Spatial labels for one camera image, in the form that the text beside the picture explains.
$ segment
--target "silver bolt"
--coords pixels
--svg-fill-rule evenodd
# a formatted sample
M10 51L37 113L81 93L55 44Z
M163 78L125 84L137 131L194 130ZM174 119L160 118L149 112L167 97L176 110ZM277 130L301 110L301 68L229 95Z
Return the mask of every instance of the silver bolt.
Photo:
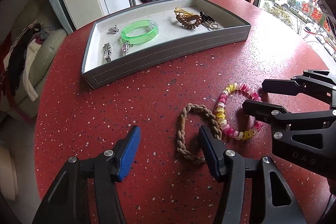
M233 157L236 154L236 152L234 152L233 150L226 150L225 154L228 155L229 157Z
M113 155L113 151L112 151L112 150L105 150L105 151L104 151L104 155L105 155L106 157L111 157L111 156Z
M70 158L68 158L68 162L70 163L74 163L77 160L77 158L75 156L72 156Z
M274 133L274 138L277 139L277 140L281 139L282 138L282 133L281 132L275 132Z
M262 161L266 164L270 164L272 162L270 157L263 157Z

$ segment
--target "colorful coil hair tie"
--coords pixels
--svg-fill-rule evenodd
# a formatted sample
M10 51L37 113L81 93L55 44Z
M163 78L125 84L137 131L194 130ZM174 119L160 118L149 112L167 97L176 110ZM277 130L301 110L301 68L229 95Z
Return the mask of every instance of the colorful coil hair tie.
M256 90L251 88L249 85L243 84L243 83L230 84L226 88L224 88L223 93L218 99L217 106L216 106L216 112L215 112L216 119L220 126L220 129L226 136L232 139L246 141L248 139L251 139L258 131L260 131L263 124L260 121L255 121L252 128L239 132L238 130L233 129L227 123L226 114L225 114L226 113L225 112L226 100L229 94L236 90L241 90L251 100L261 101L261 97L258 95Z

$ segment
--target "gray box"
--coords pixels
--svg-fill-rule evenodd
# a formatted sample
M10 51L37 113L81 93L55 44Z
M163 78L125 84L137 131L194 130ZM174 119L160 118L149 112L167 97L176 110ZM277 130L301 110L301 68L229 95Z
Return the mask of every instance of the gray box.
M203 25L192 30L185 29L176 20L176 7L195 14L203 11L216 20L219 29L210 30ZM123 55L122 29L142 19L154 20L158 24L159 34L148 42L130 47L130 52ZM120 30L117 34L108 32L114 25ZM135 6L94 23L85 49L82 75L96 89L181 56L244 41L250 29L250 23L208 0L161 0ZM103 57L103 46L107 42L112 48L111 61L108 63Z

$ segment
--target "green bracelet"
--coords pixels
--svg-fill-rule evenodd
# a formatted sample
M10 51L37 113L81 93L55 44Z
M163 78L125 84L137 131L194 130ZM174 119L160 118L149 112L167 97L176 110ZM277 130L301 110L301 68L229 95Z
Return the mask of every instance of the green bracelet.
M147 28L149 29L149 31L144 34L132 36L131 32L139 28ZM121 38L123 40L123 43L127 41L130 45L134 45L145 43L156 37L158 33L158 25L152 20L145 19L139 20L125 27L121 32Z

